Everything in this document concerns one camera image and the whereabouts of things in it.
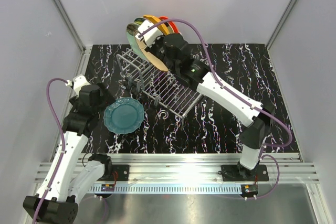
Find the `yellow dotted scalloped plate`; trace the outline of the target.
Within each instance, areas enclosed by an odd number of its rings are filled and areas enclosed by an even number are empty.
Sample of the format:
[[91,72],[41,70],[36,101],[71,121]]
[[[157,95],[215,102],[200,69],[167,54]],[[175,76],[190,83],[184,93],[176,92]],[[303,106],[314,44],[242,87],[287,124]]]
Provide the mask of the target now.
[[[158,17],[153,16],[153,15],[143,15],[143,18],[147,19],[148,21],[150,21],[153,24],[157,24],[161,21]],[[162,32],[163,35],[170,34],[170,31],[167,28],[165,23],[158,25],[157,28]]]

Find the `beige plate bird print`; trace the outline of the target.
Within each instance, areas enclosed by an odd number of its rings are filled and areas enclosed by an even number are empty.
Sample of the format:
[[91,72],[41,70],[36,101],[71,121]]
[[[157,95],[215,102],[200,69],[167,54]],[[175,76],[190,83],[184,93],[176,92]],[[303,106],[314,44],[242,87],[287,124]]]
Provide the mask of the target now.
[[136,36],[134,36],[134,38],[137,43],[137,46],[139,47],[142,54],[145,56],[146,60],[149,61],[157,69],[164,71],[164,72],[168,72],[167,66],[159,58],[157,58],[151,52],[146,51],[147,45],[143,42],[143,39],[139,40],[137,39]]

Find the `orange red plate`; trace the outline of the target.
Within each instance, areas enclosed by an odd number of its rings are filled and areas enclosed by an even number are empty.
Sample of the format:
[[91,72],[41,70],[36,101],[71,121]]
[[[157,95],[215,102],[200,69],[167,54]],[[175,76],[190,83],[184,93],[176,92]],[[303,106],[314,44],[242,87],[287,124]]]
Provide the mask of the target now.
[[[159,19],[160,20],[167,20],[168,17],[161,16],[161,17],[159,17]],[[178,34],[179,33],[178,27],[176,26],[176,24],[174,22],[167,22],[167,23],[165,23],[165,26],[168,28],[170,34],[172,34],[172,33]]]

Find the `teal scalloped plate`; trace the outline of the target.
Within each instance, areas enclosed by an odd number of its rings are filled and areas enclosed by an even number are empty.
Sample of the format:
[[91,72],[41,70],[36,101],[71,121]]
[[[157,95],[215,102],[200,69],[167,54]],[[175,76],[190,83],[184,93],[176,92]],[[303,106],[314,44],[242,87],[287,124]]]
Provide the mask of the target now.
[[115,134],[136,131],[144,121],[144,107],[136,99],[119,98],[108,106],[103,115],[105,127]]

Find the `white plate green rim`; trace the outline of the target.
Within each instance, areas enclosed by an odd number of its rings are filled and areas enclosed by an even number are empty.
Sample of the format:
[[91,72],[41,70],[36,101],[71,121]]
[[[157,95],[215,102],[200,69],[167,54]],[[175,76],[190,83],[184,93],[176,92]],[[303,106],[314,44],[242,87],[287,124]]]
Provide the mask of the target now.
[[138,17],[134,20],[134,23],[141,25],[145,21],[145,18]]

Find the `mint plate flower print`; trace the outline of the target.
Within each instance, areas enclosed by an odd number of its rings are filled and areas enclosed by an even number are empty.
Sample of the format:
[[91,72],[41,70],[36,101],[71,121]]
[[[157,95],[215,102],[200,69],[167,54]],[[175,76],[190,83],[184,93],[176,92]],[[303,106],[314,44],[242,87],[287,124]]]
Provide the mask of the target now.
[[126,28],[126,36],[128,39],[128,42],[134,52],[137,50],[137,42],[135,41],[135,32],[138,31],[139,24],[137,23],[129,23]]

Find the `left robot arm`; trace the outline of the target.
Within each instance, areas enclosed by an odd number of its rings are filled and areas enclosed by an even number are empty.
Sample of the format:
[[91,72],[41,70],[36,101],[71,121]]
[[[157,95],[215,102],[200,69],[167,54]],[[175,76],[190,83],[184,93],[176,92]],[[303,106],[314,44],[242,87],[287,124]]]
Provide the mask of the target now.
[[80,174],[72,176],[100,115],[115,101],[102,83],[85,83],[74,90],[77,94],[69,100],[72,108],[63,123],[58,124],[60,145],[48,174],[35,195],[26,196],[23,202],[33,223],[73,223],[90,187],[113,174],[111,158],[95,153]]

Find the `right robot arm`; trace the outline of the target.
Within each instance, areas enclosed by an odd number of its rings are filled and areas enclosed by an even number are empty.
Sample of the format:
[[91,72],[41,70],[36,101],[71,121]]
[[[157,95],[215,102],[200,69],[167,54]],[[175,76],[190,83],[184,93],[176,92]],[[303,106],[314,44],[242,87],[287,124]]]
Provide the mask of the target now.
[[183,86],[190,88],[221,105],[234,115],[244,130],[239,135],[242,155],[235,168],[226,171],[230,179],[251,180],[257,176],[262,145],[270,133],[274,107],[245,96],[223,81],[211,69],[209,62],[192,56],[191,47],[181,34],[159,35],[144,42],[147,59],[158,69],[169,71]]

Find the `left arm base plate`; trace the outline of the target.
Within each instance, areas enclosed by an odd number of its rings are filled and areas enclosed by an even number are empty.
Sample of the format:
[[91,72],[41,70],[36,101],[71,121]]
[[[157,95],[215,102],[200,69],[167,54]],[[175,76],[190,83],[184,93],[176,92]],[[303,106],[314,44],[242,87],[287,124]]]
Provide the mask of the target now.
[[98,181],[102,182],[113,182],[114,179],[117,179],[117,182],[127,182],[129,180],[129,165],[112,165],[112,173],[107,177],[99,178]]

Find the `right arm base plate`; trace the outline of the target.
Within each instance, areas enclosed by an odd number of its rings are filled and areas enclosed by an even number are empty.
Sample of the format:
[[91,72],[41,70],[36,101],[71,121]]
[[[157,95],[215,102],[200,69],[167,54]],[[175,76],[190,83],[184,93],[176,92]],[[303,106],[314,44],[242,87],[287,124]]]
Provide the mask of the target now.
[[217,172],[224,182],[268,182],[269,175],[266,165],[258,164],[254,169],[248,170],[243,166],[222,165]]

